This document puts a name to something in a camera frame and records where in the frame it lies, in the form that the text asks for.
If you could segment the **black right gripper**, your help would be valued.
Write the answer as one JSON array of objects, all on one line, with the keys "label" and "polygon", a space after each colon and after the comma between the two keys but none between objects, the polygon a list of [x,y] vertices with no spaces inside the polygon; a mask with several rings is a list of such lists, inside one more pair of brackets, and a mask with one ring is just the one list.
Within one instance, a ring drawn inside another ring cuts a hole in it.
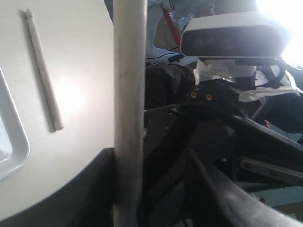
[{"label": "black right gripper", "polygon": [[225,84],[206,82],[179,103],[146,109],[143,186],[193,151],[233,182],[302,186],[303,147],[253,121]]}]

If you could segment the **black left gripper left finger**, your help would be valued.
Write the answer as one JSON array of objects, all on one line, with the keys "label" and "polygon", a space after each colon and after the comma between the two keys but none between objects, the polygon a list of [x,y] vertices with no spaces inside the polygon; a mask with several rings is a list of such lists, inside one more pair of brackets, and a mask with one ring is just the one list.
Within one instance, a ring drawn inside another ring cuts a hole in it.
[{"label": "black left gripper left finger", "polygon": [[114,150],[103,149],[57,192],[0,222],[2,227],[112,227]]}]

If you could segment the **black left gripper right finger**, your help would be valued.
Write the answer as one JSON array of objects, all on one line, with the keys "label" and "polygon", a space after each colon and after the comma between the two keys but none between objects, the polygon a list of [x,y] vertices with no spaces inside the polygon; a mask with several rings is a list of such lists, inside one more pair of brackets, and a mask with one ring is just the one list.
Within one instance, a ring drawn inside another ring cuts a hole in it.
[{"label": "black left gripper right finger", "polygon": [[301,227],[303,224],[257,201],[208,159],[185,150],[142,197],[140,227],[170,227],[191,219],[195,227]]}]

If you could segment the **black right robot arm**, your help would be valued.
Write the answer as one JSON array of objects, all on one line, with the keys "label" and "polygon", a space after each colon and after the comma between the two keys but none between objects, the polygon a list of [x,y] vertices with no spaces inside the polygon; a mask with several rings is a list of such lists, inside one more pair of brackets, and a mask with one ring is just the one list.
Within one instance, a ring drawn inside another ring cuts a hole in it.
[{"label": "black right robot arm", "polygon": [[303,148],[250,122],[238,94],[219,80],[195,85],[191,68],[168,65],[145,73],[143,189],[150,190],[190,148],[234,177],[235,159],[248,155],[303,169]]}]

